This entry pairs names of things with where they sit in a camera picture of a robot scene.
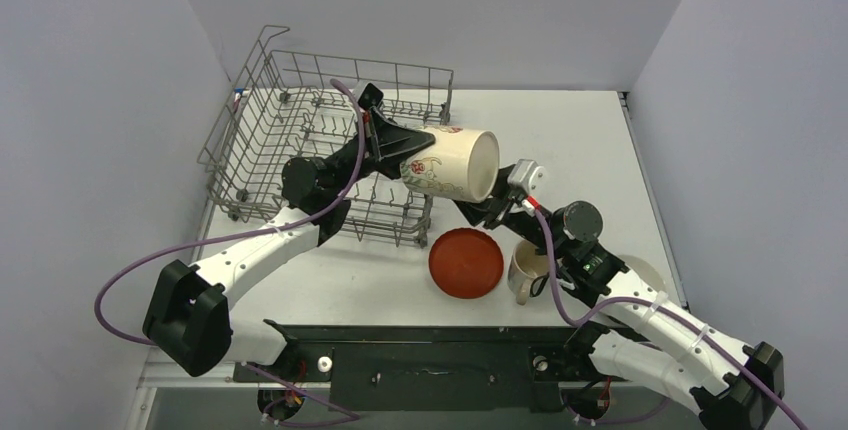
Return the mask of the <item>red plastic plate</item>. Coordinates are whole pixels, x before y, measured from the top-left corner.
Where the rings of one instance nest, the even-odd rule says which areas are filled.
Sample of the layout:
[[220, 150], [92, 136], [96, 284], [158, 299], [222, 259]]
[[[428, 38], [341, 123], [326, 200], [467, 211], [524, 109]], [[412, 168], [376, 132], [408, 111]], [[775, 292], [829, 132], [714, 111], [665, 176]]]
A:
[[457, 228], [433, 243], [428, 270], [443, 293], [458, 299], [478, 299], [500, 283], [504, 273], [503, 252], [485, 232]]

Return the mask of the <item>cream mug with floral print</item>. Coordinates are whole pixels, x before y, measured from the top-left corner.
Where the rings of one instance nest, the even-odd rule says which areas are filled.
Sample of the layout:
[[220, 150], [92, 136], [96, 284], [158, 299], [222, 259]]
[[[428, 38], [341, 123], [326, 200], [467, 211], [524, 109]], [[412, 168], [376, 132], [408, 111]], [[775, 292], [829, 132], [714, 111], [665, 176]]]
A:
[[420, 126], [435, 144], [400, 165], [407, 188], [433, 197], [479, 203], [490, 195], [500, 166], [500, 148], [490, 131], [456, 126]]

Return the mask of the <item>cream mug with dragon print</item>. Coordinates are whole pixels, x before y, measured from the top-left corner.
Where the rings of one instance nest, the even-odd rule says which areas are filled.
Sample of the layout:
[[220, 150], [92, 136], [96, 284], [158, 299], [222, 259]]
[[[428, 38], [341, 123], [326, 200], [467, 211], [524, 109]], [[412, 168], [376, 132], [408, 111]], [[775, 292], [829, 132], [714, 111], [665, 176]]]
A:
[[544, 288], [549, 273], [548, 257], [531, 242], [522, 240], [513, 249], [507, 283], [518, 305], [525, 305]]

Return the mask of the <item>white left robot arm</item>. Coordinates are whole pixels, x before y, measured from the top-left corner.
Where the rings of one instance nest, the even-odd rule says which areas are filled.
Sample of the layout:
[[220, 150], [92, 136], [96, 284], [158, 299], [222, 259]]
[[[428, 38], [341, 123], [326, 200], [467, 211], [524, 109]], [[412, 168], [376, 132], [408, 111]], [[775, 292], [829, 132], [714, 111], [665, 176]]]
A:
[[436, 142], [385, 117], [384, 94], [374, 84], [330, 83], [351, 105], [352, 139], [326, 157], [289, 159], [281, 171], [284, 205], [265, 225], [227, 237], [229, 247], [208, 258], [175, 260], [160, 272], [143, 332], [192, 377], [224, 361], [258, 363], [275, 380], [291, 377], [299, 355], [284, 333], [269, 322], [235, 321], [232, 309], [266, 277], [340, 231], [357, 182], [373, 173], [399, 178], [402, 163]]

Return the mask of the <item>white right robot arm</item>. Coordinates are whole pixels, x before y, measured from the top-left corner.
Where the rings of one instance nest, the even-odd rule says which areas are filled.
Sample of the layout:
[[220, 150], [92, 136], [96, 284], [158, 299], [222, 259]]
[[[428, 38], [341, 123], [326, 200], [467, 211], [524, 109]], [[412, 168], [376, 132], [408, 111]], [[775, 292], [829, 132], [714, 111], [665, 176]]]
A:
[[683, 405], [706, 429], [763, 429], [783, 402], [783, 356], [730, 337], [669, 300], [602, 246], [600, 211], [574, 201], [550, 211], [531, 194], [539, 166], [499, 170], [479, 203], [458, 202], [473, 226], [505, 227], [545, 260], [543, 285], [573, 327], [564, 350], [578, 377], [637, 383]]

